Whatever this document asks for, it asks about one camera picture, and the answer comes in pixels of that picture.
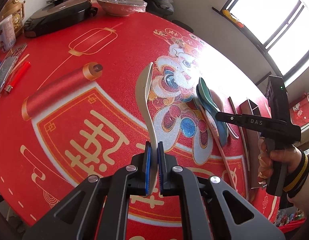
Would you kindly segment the striped sleeve forearm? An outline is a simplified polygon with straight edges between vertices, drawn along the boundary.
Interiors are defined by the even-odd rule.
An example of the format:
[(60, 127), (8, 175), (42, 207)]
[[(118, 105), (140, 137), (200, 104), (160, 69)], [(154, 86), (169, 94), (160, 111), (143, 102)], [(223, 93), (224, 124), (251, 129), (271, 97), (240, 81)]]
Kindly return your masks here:
[(309, 216), (309, 153), (302, 156), (302, 161), (308, 158), (308, 163), (300, 180), (295, 187), (287, 192), (287, 199), (295, 207), (304, 212), (305, 217)]

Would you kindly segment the person's right hand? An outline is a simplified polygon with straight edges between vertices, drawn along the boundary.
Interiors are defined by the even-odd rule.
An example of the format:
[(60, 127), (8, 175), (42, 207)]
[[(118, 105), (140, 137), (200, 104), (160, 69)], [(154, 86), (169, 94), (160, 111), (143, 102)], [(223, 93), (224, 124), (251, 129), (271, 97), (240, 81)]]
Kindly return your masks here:
[(258, 181), (260, 184), (265, 184), (265, 181), (272, 176), (275, 161), (286, 164), (287, 174), (291, 174), (296, 170), (302, 159), (302, 153), (293, 145), (284, 150), (268, 151), (265, 138), (260, 138), (258, 147), (260, 150), (258, 155)]

